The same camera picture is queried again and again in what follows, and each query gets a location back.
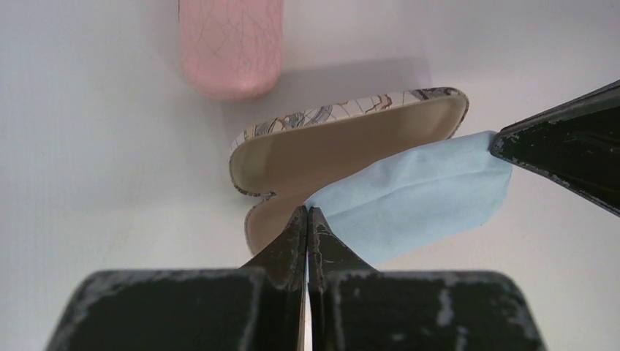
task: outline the scratched black surface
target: scratched black surface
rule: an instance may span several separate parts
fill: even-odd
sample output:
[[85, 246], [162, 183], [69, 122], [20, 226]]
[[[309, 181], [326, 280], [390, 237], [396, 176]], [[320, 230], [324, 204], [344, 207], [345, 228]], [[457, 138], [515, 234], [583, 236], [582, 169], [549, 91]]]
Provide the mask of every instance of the scratched black surface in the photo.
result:
[[258, 350], [296, 350], [303, 343], [308, 211], [297, 207], [282, 233], [241, 269], [264, 269], [270, 284], [262, 295]]
[[329, 318], [327, 278], [348, 270], [376, 272], [357, 256], [331, 230], [320, 208], [308, 214], [308, 270], [310, 307], [312, 312], [312, 345], [314, 350], [332, 350], [332, 319]]
[[504, 128], [491, 153], [620, 216], [620, 81]]
[[342, 273], [335, 350], [544, 350], [518, 288], [491, 272]]
[[255, 324], [260, 272], [96, 273], [69, 302], [49, 351], [238, 350]]

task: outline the blue microfiber cloth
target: blue microfiber cloth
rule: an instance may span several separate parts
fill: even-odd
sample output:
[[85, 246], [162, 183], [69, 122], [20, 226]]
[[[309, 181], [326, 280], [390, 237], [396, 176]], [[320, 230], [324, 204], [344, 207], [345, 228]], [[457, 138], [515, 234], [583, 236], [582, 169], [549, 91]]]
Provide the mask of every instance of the blue microfiber cloth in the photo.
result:
[[495, 132], [432, 143], [319, 190], [332, 231], [370, 264], [479, 227], [506, 197], [512, 166], [488, 151]]

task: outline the patterned pink case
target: patterned pink case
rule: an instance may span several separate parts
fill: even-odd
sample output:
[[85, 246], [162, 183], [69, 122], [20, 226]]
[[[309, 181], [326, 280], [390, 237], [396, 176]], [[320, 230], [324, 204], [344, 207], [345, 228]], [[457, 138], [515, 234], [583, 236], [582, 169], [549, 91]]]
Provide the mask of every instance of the patterned pink case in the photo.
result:
[[179, 0], [184, 74], [214, 99], [267, 94], [282, 66], [284, 0]]

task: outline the white table surface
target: white table surface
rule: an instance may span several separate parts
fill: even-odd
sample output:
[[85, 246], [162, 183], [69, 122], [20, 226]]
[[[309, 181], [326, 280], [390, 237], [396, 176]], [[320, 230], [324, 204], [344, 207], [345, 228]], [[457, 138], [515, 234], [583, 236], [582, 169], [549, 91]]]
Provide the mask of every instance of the white table surface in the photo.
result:
[[[234, 267], [255, 200], [227, 172], [253, 122], [404, 88], [471, 99], [500, 129], [620, 78], [619, 0], [286, 0], [285, 70], [223, 104], [181, 76], [174, 0], [0, 2], [0, 350], [41, 350], [106, 268]], [[620, 350], [620, 219], [515, 170], [485, 226], [385, 269], [490, 269], [551, 350]]]

